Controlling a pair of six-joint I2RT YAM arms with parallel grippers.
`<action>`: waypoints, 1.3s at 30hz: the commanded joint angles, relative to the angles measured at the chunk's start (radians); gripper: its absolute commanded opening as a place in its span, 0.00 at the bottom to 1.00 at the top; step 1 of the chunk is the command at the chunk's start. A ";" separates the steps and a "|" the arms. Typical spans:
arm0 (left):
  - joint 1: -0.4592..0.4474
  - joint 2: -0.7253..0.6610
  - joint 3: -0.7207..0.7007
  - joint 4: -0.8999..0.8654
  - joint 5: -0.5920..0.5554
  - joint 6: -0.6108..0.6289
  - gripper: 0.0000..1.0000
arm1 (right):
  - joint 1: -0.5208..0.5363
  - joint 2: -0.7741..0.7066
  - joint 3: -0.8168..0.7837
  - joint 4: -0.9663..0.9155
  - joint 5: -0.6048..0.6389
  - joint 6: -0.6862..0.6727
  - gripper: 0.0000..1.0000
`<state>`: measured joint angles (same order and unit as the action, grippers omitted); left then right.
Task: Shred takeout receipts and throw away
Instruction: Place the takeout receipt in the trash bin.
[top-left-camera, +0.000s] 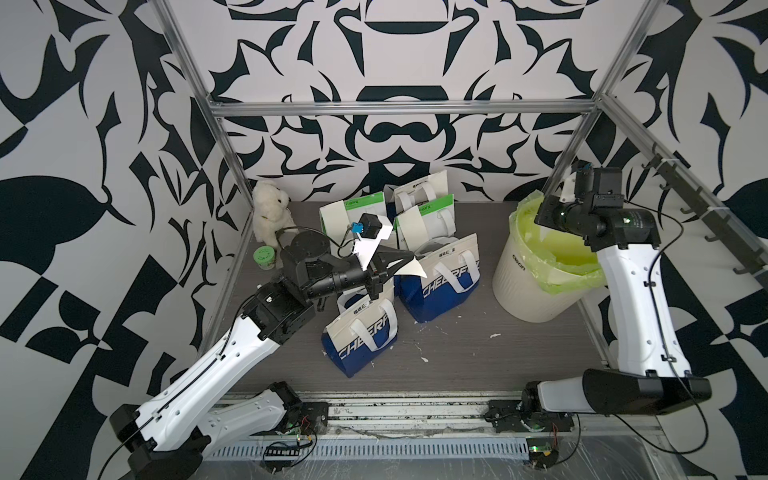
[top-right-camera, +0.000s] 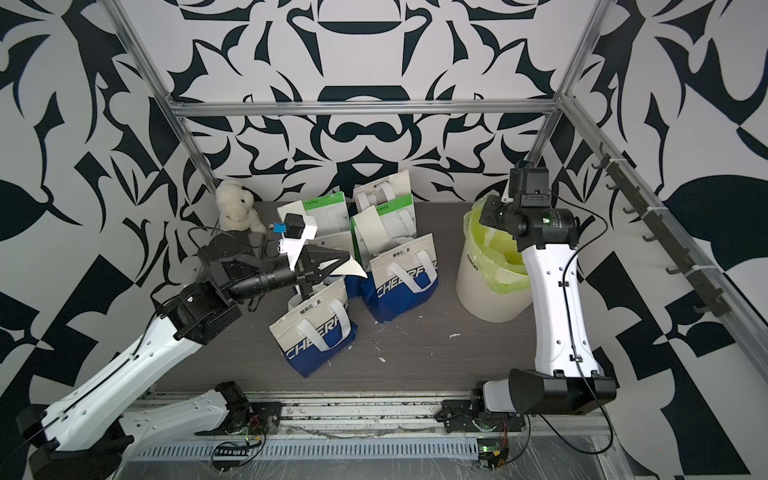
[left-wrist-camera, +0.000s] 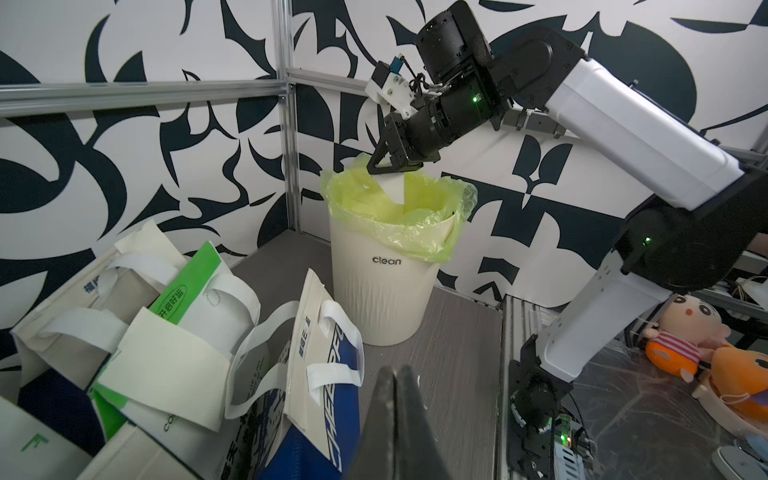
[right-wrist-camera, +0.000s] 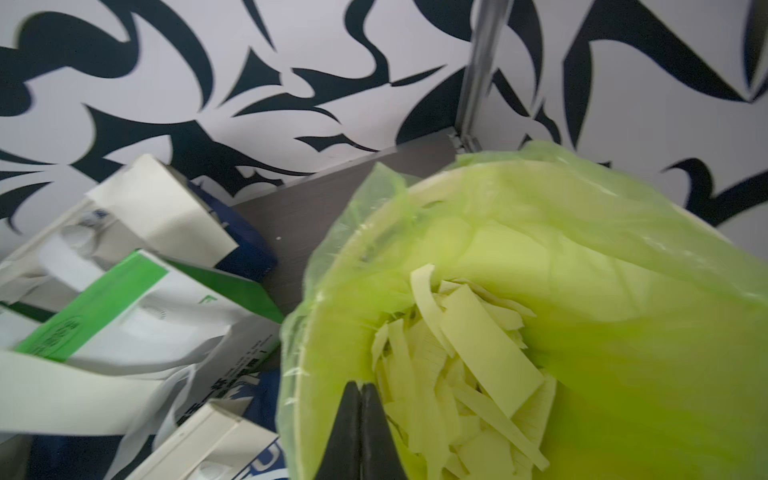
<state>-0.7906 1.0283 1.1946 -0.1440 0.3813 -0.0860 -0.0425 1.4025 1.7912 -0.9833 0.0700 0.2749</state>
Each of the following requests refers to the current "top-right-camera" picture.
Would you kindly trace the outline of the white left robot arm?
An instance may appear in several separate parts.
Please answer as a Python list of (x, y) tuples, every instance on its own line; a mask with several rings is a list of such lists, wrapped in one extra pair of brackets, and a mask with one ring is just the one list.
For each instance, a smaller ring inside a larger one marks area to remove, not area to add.
[(74, 392), (17, 417), (35, 479), (107, 479), (131, 456), (199, 432), (237, 432), (251, 403), (235, 382), (135, 417), (127, 409), (174, 366), (241, 317), (241, 305), (285, 287), (308, 293), (329, 276), (365, 274), (347, 251), (286, 236), (257, 257), (243, 231), (221, 231), (198, 251), (193, 283), (156, 309), (143, 334)]

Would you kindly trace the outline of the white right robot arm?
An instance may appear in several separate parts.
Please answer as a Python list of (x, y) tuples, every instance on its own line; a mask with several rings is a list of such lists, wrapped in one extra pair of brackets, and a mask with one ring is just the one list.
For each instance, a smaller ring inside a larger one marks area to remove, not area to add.
[(488, 195), (479, 214), (481, 225), (516, 242), (531, 285), (537, 343), (534, 369), (513, 369), (472, 390), (465, 415), (477, 424), (509, 415), (584, 415), (616, 397), (616, 382), (603, 375), (587, 338), (576, 220), (552, 207), (548, 178), (544, 167), (512, 169), (505, 193)]

